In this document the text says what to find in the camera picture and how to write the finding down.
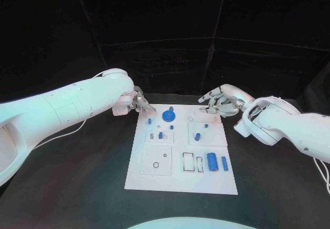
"blue object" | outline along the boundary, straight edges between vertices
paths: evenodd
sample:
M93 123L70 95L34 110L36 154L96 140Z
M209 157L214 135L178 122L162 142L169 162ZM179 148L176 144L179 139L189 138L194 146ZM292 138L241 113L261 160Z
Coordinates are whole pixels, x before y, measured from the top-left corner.
M172 106L170 106L169 110L165 111L162 117L163 117L163 120L166 122L172 122L176 119L176 114L173 112L173 107Z
M222 164L224 164L224 170L228 171L228 165L227 165L225 156L222 156Z
M209 164L209 171L219 170L215 153L208 153L208 164Z
M201 133L196 133L195 140L199 141L199 139L201 139Z

